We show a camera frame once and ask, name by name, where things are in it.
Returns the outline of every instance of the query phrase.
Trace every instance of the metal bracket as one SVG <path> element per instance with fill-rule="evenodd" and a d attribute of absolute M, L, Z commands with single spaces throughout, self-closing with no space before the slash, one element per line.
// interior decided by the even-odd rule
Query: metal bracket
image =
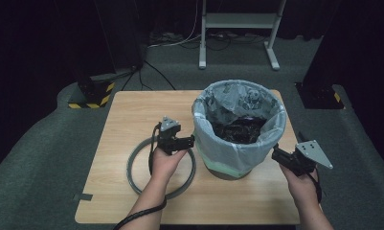
<path fill-rule="evenodd" d="M 173 128 L 173 127 L 176 127 L 176 126 L 179 126 L 178 121 L 174 121 L 173 119 L 165 116 L 162 119 L 161 131 L 166 131 L 166 130 Z"/>
<path fill-rule="evenodd" d="M 302 142 L 296 145 L 296 149 L 306 158 L 329 169 L 333 168 L 317 141 Z"/>

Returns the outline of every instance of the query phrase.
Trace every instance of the black curtain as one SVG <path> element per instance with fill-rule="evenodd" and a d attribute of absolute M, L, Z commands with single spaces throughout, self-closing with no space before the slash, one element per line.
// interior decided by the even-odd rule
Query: black curtain
<path fill-rule="evenodd" d="M 342 0 L 303 81 L 315 91 L 333 84 L 384 160 L 384 0 Z"/>
<path fill-rule="evenodd" d="M 75 81 L 60 53 L 52 0 L 0 1 L 0 163 Z"/>
<path fill-rule="evenodd" d="M 154 0 L 155 33 L 172 32 L 187 37 L 192 31 L 195 4 L 199 1 L 195 34 L 201 31 L 202 0 Z M 287 0 L 278 37 L 294 39 L 320 38 L 328 29 L 341 0 Z M 274 0 L 207 0 L 208 12 L 276 12 L 280 2 Z M 267 30 L 232 29 L 236 34 L 254 32 L 269 35 Z"/>

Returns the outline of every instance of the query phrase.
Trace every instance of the trash bin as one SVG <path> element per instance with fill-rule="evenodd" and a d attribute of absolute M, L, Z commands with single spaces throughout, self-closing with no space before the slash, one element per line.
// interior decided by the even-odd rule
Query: trash bin
<path fill-rule="evenodd" d="M 267 88 L 246 80 L 209 85 L 194 101 L 192 115 L 195 146 L 209 171 L 223 179 L 240 179 L 260 164 L 282 138 L 286 125 L 280 100 Z M 263 123 L 250 143 L 241 144 L 215 132 L 218 126 L 232 130 L 238 121 L 241 125 L 256 120 Z M 247 128 L 251 128 L 249 123 L 242 127 Z"/>

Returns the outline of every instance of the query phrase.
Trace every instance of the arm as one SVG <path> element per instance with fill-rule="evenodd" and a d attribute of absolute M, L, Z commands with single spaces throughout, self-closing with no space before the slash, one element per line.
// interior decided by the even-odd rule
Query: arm
<path fill-rule="evenodd" d="M 177 165 L 186 152 L 186 150 L 179 150 L 174 155 L 166 155 L 161 149 L 155 149 L 153 153 L 152 177 L 143 192 L 138 197 L 131 211 L 129 211 L 128 215 L 132 215 L 162 204 L 169 180 L 176 171 Z M 158 230 L 161 223 L 161 217 L 162 210 L 136 218 L 121 227 L 120 230 Z"/>
<path fill-rule="evenodd" d="M 283 165 L 280 166 L 299 211 L 302 228 L 304 230 L 333 229 L 317 201 L 315 187 L 311 179 L 307 175 L 298 177 L 288 168 Z M 311 175 L 316 180 L 318 179 L 315 171 Z"/>

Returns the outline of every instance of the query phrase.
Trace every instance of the white stand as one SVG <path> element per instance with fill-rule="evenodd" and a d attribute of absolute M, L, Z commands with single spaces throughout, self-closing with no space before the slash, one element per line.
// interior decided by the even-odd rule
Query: white stand
<path fill-rule="evenodd" d="M 276 33 L 282 20 L 282 13 L 286 0 L 281 0 L 277 13 L 206 13 L 206 2 L 203 0 L 201 19 L 201 42 L 198 67 L 205 69 L 206 62 L 206 29 L 207 28 L 253 28 L 272 29 L 269 42 L 265 41 L 264 46 L 270 63 L 274 70 L 281 69 L 273 52 Z"/>

